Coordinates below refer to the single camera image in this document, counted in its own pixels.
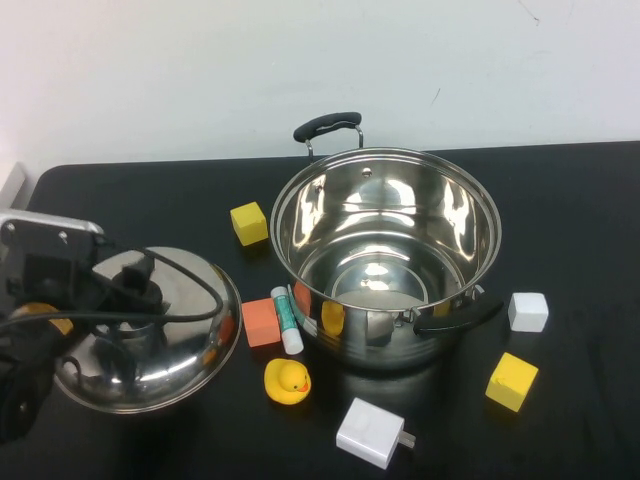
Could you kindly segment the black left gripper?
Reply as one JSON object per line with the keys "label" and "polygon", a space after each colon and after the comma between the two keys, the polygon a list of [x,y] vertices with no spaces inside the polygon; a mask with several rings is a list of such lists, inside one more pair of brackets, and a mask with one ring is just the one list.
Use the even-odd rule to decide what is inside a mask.
{"label": "black left gripper", "polygon": [[43,303],[59,311],[164,314],[160,287],[150,283],[153,259],[143,255],[124,265],[119,283],[94,271],[97,252],[69,258],[11,251],[1,261],[1,314],[8,316],[28,303]]}

